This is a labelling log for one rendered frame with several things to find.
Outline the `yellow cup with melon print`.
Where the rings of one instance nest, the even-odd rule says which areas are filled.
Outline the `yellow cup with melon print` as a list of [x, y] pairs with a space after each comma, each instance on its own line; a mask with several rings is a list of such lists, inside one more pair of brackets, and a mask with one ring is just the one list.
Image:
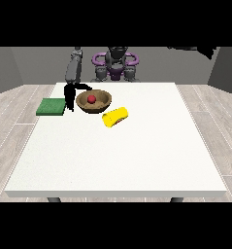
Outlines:
[[126, 119], [127, 117], [128, 117], [127, 109], [125, 107], [120, 107], [114, 109], [113, 111], [105, 113], [102, 116], [102, 120], [106, 127], [112, 127], [121, 122], [122, 120]]

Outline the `brown wooden bowl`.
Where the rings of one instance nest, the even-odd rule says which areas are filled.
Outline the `brown wooden bowl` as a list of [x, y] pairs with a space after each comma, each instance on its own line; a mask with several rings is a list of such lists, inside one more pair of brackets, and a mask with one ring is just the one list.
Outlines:
[[[93, 95], [96, 101], [93, 104], [88, 102], [88, 97]], [[112, 103], [112, 96], [104, 90], [93, 89], [80, 93], [76, 98], [77, 105], [88, 114], [99, 114], [104, 112]]]

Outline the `green square pad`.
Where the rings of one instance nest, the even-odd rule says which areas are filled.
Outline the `green square pad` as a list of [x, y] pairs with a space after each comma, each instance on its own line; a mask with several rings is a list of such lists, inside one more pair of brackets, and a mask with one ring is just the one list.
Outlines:
[[62, 116], [65, 110], [64, 98], [43, 98], [37, 111], [37, 116]]

